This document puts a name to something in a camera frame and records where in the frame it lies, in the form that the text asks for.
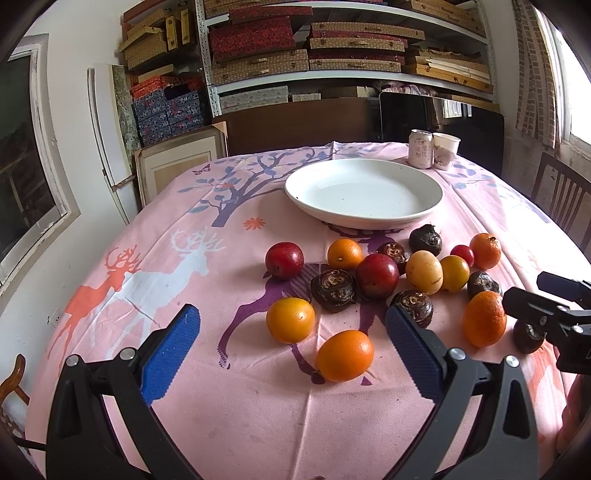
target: framed picture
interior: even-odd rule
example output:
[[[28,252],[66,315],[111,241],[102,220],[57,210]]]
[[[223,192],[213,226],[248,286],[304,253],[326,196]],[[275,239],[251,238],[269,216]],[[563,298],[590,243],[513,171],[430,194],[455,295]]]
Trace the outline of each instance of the framed picture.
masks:
[[[226,122],[138,150],[135,166],[142,206],[154,200],[181,173],[227,156]]]

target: orange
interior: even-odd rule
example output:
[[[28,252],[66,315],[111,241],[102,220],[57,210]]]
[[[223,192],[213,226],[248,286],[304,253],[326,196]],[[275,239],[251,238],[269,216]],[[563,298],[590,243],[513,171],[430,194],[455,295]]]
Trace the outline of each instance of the orange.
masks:
[[[374,345],[358,330],[345,330],[330,337],[318,350],[316,369],[331,382],[353,380],[374,361]]]
[[[481,291],[464,311],[464,334],[478,348],[491,346],[501,340],[507,327],[503,297],[494,291]]]
[[[354,270],[363,260],[359,244],[350,238],[341,238],[329,247],[327,260],[331,268]]]
[[[501,260],[501,242],[489,233],[479,233],[470,241],[474,264],[481,270],[494,267]]]
[[[267,311],[267,328],[281,343],[297,343],[314,327],[314,308],[307,301],[292,297],[277,300]]]

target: ceramic plate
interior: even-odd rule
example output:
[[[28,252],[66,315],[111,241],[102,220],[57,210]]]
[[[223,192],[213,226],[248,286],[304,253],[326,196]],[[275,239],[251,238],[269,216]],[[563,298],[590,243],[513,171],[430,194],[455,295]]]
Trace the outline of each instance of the ceramic plate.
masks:
[[[318,220],[363,230],[416,222],[443,198],[439,184],[422,171],[370,158],[307,165],[289,176],[285,192]]]

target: window frame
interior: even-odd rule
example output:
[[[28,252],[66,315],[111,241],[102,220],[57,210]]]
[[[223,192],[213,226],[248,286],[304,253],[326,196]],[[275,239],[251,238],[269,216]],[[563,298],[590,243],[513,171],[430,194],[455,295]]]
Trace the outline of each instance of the window frame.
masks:
[[[568,147],[578,151],[583,156],[591,160],[591,144],[581,138],[573,135],[571,132],[571,114],[570,114],[570,91],[567,80],[567,72],[565,68],[564,54],[560,39],[558,37],[558,29],[548,20],[548,18],[540,11],[536,10],[538,19],[540,20],[544,38],[549,45],[548,49],[551,54],[551,61],[554,70],[554,80],[557,86],[557,99],[560,102],[558,106],[560,118],[560,137],[561,142]]]
[[[8,300],[8,290],[15,290],[16,285],[39,259],[41,253],[80,215],[61,163],[51,121],[47,87],[47,50],[47,34],[24,37],[9,61],[30,57],[29,95],[35,143],[56,205],[33,225],[0,261],[0,311]]]

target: electrical outlet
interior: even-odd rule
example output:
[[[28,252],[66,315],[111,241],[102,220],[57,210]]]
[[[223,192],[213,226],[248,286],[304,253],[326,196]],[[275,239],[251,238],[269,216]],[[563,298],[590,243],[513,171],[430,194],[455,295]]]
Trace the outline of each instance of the electrical outlet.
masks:
[[[63,315],[63,310],[56,310],[51,316],[47,317],[47,324],[55,330]]]

